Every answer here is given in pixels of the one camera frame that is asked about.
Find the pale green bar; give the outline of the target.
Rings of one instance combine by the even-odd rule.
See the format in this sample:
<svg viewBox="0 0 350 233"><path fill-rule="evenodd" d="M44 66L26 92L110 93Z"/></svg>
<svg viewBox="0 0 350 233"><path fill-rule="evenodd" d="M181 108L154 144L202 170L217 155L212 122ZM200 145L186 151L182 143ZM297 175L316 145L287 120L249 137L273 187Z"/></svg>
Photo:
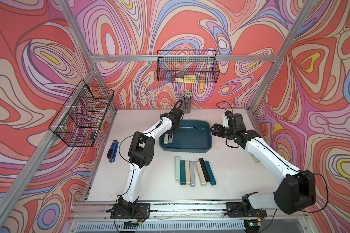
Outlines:
<svg viewBox="0 0 350 233"><path fill-rule="evenodd" d="M165 134L165 135L164 135L164 140L163 140L164 145L167 145L167 144L168 144L168 141L169 141L169 135L168 135L168 134Z"/></svg>

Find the teal plastic storage box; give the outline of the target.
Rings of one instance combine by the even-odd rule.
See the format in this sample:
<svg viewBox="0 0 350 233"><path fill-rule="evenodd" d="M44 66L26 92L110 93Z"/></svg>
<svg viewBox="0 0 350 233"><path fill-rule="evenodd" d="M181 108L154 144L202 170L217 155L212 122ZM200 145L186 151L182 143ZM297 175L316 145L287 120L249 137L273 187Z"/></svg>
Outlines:
<svg viewBox="0 0 350 233"><path fill-rule="evenodd" d="M159 145L164 151L206 153L212 146L210 125L203 120L182 120L179 134L174 134L173 142L164 145L164 135Z"/></svg>

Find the dark teal bar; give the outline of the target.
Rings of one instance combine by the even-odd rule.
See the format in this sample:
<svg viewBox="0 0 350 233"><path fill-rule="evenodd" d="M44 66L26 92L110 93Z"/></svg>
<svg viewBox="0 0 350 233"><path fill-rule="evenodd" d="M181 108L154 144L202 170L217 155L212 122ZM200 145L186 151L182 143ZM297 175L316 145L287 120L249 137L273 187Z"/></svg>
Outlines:
<svg viewBox="0 0 350 233"><path fill-rule="evenodd" d="M180 161L180 184L185 185L186 184L186 171L185 171L185 161Z"/></svg>

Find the light green bar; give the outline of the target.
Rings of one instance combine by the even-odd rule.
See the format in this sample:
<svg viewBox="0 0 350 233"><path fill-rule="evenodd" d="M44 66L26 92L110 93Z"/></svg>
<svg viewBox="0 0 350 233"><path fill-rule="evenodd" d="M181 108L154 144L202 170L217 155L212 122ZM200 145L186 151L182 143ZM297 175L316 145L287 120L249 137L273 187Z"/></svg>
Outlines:
<svg viewBox="0 0 350 233"><path fill-rule="evenodd" d="M176 157L176 181L180 181L180 157Z"/></svg>

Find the beige bar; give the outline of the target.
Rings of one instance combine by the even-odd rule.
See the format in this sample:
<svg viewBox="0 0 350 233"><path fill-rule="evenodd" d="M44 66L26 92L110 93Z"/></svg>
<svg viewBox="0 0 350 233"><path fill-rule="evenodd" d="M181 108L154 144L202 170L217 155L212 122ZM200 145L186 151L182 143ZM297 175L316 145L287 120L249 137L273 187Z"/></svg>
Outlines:
<svg viewBox="0 0 350 233"><path fill-rule="evenodd" d="M185 178L186 178L186 185L190 185L191 177L190 177L190 161L189 160L185 160Z"/></svg>

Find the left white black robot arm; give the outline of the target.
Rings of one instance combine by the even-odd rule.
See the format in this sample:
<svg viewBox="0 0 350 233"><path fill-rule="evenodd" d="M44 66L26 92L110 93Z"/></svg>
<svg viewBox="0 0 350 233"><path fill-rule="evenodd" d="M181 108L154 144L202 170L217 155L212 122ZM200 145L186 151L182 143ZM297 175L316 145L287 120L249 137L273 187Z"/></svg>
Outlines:
<svg viewBox="0 0 350 233"><path fill-rule="evenodd" d="M159 121L143 132L135 132L128 150L130 171L123 194L117 196L116 206L132 216L137 211L140 184L145 168L152 162L156 140L164 134L178 134L184 112L183 101L177 101L173 108L159 116Z"/></svg>

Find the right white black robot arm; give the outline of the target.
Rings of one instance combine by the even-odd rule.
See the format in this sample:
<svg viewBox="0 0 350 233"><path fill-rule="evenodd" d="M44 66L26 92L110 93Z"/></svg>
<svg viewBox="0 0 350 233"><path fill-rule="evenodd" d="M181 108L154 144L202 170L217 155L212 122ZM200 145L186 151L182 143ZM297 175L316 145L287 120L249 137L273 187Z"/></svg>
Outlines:
<svg viewBox="0 0 350 233"><path fill-rule="evenodd" d="M316 178L309 170L301 170L275 152L255 130L247 130L243 116L232 107L224 110L223 124L214 124L213 136L232 141L234 149L242 148L257 158L274 176L279 186L269 193L251 192L242 197L241 210L249 216L263 209L281 210L285 214L316 203Z"/></svg>

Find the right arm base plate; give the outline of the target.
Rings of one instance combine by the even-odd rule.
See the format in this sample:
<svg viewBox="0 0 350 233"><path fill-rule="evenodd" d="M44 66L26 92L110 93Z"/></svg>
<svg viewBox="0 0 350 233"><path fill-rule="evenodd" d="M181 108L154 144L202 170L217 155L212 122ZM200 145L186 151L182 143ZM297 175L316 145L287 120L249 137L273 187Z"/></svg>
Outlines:
<svg viewBox="0 0 350 233"><path fill-rule="evenodd" d="M267 213L263 209L253 209L246 202L227 202L226 203L227 212L224 213L224 216L229 218L266 218Z"/></svg>

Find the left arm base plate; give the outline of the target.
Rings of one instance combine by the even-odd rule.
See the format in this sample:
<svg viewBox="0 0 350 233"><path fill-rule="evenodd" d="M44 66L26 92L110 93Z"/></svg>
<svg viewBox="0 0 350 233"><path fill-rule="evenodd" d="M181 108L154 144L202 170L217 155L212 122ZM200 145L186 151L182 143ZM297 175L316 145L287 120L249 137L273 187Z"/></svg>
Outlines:
<svg viewBox="0 0 350 233"><path fill-rule="evenodd" d="M151 204L138 203L134 206L125 207L114 204L112 208L106 210L111 219L148 219L150 217Z"/></svg>

